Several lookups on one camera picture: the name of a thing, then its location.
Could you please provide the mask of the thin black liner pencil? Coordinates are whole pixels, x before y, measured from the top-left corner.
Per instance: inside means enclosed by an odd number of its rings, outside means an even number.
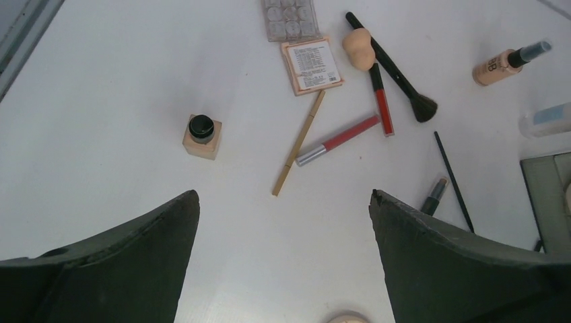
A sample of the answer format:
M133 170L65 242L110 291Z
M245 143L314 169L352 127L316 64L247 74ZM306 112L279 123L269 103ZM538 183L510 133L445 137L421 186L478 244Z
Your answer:
M464 200L464 198L463 198L463 196L462 196L462 194L461 194L460 187L459 187L459 185L458 185L457 179L456 179L456 177L455 177L455 175L454 175L454 172L453 172L453 170L452 170L452 167L451 167L451 164L450 164L450 162L449 162L448 156L447 156L447 154L446 154L446 152L445 152L444 145L442 144L440 135L438 134L437 131L434 131L434 137L435 137L435 140L436 140L436 142L437 142L437 145L438 145L440 154L441 154L441 156L442 156L442 160L443 160L443 162L444 162L446 171L448 172L448 175L449 175L449 177L450 177L450 181L451 181L452 187L453 187L453 189L454 189L454 192L455 192L455 195L456 195L456 198L457 198L457 202L458 202L459 207L460 207L460 209L461 209L461 212L462 212L462 214L463 214L464 220L465 220L465 222L466 222L466 224L467 224L467 226L468 226L468 228L469 228L469 231L474 234L474 233L475 233L475 229L474 229L474 226L473 226L473 222L472 222L471 217L470 217L470 215L469 215L467 206L466 206L466 204L465 204L465 200Z

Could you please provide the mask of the round powder puff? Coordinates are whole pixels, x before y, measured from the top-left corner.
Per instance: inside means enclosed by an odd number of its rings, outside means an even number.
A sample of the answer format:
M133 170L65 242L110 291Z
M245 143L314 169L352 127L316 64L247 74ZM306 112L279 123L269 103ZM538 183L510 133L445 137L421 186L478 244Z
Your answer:
M369 320L357 312L341 312L335 314L332 318L325 321L326 323L369 323Z

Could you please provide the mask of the black concealer tube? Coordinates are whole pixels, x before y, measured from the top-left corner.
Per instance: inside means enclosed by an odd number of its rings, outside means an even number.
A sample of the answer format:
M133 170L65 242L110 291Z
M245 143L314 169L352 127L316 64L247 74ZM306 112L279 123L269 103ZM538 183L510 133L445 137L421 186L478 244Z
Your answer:
M440 200L446 192L448 178L441 177L437 180L429 195L426 197L420 211L426 215L433 216L440 204Z

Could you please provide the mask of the square foundation bottle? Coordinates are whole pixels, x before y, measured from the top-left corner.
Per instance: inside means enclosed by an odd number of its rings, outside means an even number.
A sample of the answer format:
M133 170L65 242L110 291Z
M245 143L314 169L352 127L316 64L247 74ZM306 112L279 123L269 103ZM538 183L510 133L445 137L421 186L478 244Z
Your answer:
M222 123L205 114L192 114L182 145L189 155L215 160L222 137Z

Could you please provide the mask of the black powder brush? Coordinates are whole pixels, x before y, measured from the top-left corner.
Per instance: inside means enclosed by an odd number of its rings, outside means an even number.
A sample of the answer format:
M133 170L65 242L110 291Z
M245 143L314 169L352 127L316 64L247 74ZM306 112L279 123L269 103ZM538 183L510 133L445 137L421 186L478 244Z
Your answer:
M358 20L358 18L350 11L345 14L345 19L353 28L353 30L358 28L365 28ZM388 56L388 54L384 51L384 49L382 49L382 47L373 37L371 44L376 55L375 61L380 63L388 75L400 87L401 91L409 98L416 120L420 123L428 122L431 120L436 115L438 109L437 103L435 103L435 101L429 97L420 94L411 85L411 83L396 66L393 60Z

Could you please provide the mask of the clear plastic bottle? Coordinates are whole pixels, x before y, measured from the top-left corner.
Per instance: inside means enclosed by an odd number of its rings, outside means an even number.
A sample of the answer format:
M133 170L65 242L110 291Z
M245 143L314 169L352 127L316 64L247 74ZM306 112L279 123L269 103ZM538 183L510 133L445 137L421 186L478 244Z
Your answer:
M518 123L527 138L540 138L570 132L570 103L560 104L524 115Z

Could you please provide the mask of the clear eyeshadow palette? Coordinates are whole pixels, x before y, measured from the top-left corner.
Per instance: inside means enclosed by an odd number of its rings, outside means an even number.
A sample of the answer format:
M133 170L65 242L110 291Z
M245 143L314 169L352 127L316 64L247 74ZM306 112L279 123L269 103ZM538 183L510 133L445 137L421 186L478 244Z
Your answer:
M321 39L313 0L261 0L269 42Z

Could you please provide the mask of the pink powder compact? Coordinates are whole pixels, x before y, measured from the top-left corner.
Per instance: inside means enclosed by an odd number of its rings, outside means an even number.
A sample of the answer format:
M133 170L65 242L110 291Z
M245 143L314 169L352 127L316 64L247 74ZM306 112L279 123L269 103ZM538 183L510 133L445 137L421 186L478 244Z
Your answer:
M280 45L280 50L295 96L344 84L328 36L297 43L284 42Z

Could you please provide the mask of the red lip gloss black cap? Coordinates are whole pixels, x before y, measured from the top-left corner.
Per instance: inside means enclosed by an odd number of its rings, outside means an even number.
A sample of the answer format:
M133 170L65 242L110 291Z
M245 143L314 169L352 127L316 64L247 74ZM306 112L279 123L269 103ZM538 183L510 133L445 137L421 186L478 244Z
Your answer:
M386 137L391 137L395 134L395 130L391 119L389 106L387 104L387 98L384 91L384 85L382 82L378 63L374 63L373 66L369 69L369 75L371 78L374 94L376 96L380 122L383 126L384 135Z

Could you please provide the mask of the beige makeup sponge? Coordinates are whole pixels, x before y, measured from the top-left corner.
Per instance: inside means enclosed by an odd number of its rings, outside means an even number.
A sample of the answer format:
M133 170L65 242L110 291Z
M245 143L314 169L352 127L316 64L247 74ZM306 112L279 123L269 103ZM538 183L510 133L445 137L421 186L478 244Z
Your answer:
M353 30L342 41L351 65L357 70L368 71L376 60L371 41L371 34L365 28Z

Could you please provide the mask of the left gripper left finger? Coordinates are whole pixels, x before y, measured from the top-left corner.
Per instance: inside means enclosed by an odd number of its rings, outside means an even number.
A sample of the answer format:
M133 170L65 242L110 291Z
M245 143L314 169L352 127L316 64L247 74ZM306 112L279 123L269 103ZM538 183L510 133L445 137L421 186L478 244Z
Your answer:
M182 193L36 258L1 262L2 322L173 322L200 216Z

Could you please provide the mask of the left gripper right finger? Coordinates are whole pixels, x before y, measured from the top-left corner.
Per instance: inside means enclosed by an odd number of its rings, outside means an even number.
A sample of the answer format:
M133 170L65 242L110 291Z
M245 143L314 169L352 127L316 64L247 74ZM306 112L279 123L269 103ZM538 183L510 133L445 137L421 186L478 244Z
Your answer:
M569 322L570 257L501 244L374 190L370 218L397 322Z

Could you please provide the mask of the clear acrylic organizer box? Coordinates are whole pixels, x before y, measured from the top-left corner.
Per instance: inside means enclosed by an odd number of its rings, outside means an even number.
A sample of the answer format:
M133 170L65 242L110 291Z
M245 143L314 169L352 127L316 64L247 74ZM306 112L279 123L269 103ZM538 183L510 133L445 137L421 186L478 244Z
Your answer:
M520 161L543 250L570 253L570 153Z

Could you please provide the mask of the red lip gloss silver cap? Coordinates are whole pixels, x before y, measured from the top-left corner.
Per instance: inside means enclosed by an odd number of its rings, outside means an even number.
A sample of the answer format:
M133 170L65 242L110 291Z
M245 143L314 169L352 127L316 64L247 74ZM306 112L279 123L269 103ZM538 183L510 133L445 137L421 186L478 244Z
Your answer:
M355 124L336 135L333 135L306 153L300 154L295 159L295 162L299 167L302 167L326 154L327 152L332 151L340 145L348 142L354 137L357 137L361 133L376 126L378 123L380 123L380 117L374 114L373 116L359 122L358 124Z

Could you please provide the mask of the foundation bottle with pump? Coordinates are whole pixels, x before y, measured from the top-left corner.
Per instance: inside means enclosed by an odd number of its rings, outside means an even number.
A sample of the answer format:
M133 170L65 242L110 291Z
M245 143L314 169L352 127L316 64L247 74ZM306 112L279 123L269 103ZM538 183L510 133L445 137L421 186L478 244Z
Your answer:
M518 50L505 50L474 67L472 70L473 80L482 87L502 81L520 73L526 64L551 51L552 48L551 41L544 39Z

